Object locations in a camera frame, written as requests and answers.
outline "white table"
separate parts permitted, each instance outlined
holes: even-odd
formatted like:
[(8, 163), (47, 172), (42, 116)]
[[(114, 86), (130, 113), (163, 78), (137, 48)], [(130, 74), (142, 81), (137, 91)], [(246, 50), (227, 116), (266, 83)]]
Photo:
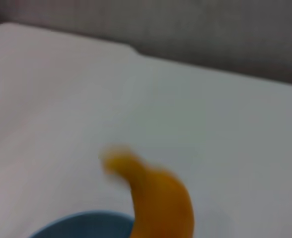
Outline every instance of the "white table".
[(185, 182), (199, 238), (292, 237), (292, 86), (0, 25), (0, 238), (133, 214), (98, 151), (126, 142)]

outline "bowl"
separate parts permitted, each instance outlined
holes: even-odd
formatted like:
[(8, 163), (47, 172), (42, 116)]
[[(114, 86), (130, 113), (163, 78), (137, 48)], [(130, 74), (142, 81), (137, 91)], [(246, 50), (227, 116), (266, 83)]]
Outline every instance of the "bowl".
[(63, 217), (30, 238), (129, 238), (134, 219), (110, 211), (90, 211)]

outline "bowl rim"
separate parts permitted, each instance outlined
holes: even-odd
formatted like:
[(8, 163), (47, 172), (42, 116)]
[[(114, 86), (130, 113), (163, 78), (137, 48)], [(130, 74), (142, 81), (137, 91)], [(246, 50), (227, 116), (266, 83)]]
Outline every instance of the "bowl rim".
[(48, 229), (51, 226), (54, 226), (57, 223), (66, 221), (68, 219), (72, 219), (74, 217), (79, 217), (79, 216), (89, 215), (89, 214), (91, 214), (91, 215), (104, 214), (104, 215), (119, 216), (119, 217), (123, 217), (123, 218), (130, 220), (132, 223), (134, 222), (134, 218), (126, 213), (116, 212), (116, 211), (108, 211), (108, 210), (90, 210), (90, 211), (72, 213), (70, 215), (66, 215), (64, 217), (58, 218), (58, 219), (48, 223), (44, 227), (38, 229), (36, 232), (32, 233), (28, 238), (34, 238), (39, 233), (43, 232), (44, 230)]

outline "blue bowl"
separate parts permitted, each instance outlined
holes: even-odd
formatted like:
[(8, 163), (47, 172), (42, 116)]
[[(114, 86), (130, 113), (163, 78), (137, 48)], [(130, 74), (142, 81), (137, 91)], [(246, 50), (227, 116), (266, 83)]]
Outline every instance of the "blue bowl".
[(30, 238), (129, 238), (133, 223), (121, 213), (81, 212), (50, 223)]

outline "white surface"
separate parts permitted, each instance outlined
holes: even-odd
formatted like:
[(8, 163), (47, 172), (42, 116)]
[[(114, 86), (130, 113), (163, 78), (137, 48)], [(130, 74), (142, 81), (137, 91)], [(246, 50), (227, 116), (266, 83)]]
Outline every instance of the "white surface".
[(110, 141), (184, 180), (195, 237), (292, 237), (292, 87), (0, 25), (0, 238), (83, 210), (133, 214), (100, 170)]

